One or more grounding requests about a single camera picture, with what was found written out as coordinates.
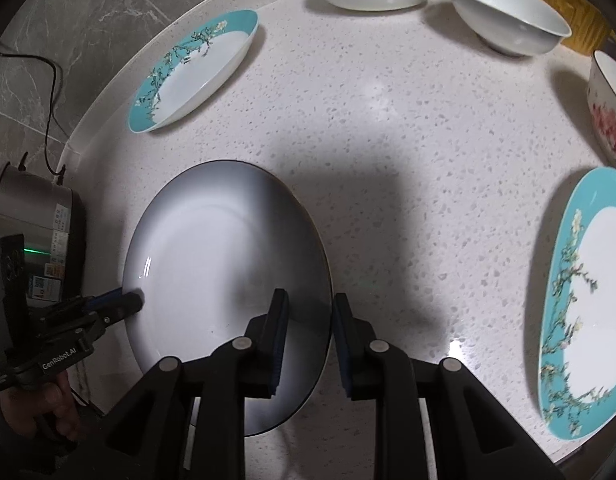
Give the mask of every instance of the teal rim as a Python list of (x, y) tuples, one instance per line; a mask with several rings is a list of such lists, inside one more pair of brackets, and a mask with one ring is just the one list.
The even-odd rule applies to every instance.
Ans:
[[(616, 207), (616, 170), (597, 168), (588, 172), (573, 191), (557, 234), (542, 319), (539, 358), (539, 406), (549, 430), (563, 440), (581, 438), (603, 426), (616, 413), (616, 385), (591, 390), (585, 401), (568, 389), (568, 365), (563, 348), (576, 334), (576, 324), (565, 320), (572, 300), (570, 280), (582, 276), (577, 251), (592, 219), (602, 209)], [(596, 290), (594, 277), (585, 281)]]
[(189, 60), (192, 52), (200, 50), (204, 45), (210, 48), (213, 38), (227, 32), (245, 32), (249, 36), (257, 28), (258, 22), (259, 17), (254, 10), (234, 10), (204, 23), (177, 41), (152, 68), (137, 90), (128, 115), (130, 130), (141, 133), (157, 125), (153, 120), (153, 111), (159, 102), (159, 89), (179, 63)]

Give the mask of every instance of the green light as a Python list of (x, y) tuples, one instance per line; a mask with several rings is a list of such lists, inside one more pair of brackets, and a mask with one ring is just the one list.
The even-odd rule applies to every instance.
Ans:
[(37, 251), (34, 249), (24, 249), (24, 253), (44, 254), (44, 256), (50, 256), (50, 253), (46, 253), (45, 251)]

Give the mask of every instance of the metal container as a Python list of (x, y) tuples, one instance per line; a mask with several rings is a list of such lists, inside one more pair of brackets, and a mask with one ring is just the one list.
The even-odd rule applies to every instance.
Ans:
[(6, 162), (0, 168), (0, 238), (23, 234), (29, 306), (80, 294), (86, 215), (78, 195)]

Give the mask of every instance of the bowl with red flowers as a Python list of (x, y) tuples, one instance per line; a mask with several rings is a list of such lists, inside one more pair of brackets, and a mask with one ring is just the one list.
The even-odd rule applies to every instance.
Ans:
[(616, 167), (616, 61), (601, 50), (592, 57), (588, 108), (597, 140)]

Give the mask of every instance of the white countertop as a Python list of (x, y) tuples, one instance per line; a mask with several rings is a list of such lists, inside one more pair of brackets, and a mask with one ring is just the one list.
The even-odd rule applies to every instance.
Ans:
[[(575, 449), (544, 427), (532, 392), (558, 223), (582, 170), (601, 164), (584, 138), (590, 60), (564, 47), (502, 57), (449, 0), (389, 14), (277, 0), (259, 13), (243, 65), (182, 121), (131, 134), (118, 87), (88, 112), (107, 122), (89, 145), (75, 134), (67, 180), (88, 208), (84, 293), (121, 283), (134, 227), (173, 177), (252, 162), (306, 206), (335, 291), (377, 336), (414, 358), (458, 357), (553, 460)], [(137, 56), (145, 75), (155, 57)], [(86, 366), (108, 408), (140, 373), (122, 326), (97, 347)], [(371, 478), (374, 404), (345, 398), (333, 354), (298, 414), (247, 439), (249, 478)]]

